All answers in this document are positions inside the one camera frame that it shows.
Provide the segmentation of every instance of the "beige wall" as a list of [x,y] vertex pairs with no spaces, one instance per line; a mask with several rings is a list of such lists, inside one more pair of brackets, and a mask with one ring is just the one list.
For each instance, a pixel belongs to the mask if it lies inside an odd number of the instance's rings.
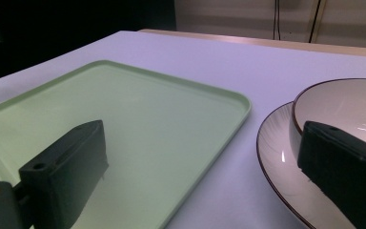
[[[280,0],[281,39],[308,42],[318,0]],[[174,0],[178,31],[273,38],[275,1]],[[366,0],[322,0],[314,42],[366,47]]]

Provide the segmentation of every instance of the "green tray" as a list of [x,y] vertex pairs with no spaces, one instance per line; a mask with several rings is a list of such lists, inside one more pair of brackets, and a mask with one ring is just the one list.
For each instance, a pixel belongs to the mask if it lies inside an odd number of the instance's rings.
[[251,109],[243,95],[97,61],[0,104],[0,180],[71,128],[105,127],[110,167],[73,228],[160,228]]

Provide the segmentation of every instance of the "stacked dishes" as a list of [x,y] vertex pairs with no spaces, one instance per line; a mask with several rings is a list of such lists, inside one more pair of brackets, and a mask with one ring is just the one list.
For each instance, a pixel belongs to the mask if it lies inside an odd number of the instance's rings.
[[337,127],[366,142],[366,79],[339,79],[307,88],[294,102],[269,114],[257,136],[266,178],[299,219],[311,228],[355,228],[297,166],[308,120]]

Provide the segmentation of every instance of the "white bowl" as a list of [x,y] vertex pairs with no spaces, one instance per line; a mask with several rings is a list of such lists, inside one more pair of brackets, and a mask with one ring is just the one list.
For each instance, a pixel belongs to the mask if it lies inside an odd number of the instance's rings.
[[306,121],[325,123],[366,142],[366,79],[338,79],[307,88],[295,99],[290,139],[298,158]]

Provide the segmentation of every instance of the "table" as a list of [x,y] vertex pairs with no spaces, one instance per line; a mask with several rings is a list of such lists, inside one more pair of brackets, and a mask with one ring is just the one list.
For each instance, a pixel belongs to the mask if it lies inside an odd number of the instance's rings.
[[308,49],[308,44],[218,38],[120,31],[0,78],[0,102],[101,59],[245,94],[253,103],[248,119],[167,227],[304,228],[260,169],[257,131],[270,112],[293,101],[308,86],[334,78],[366,77],[366,49],[321,45]]

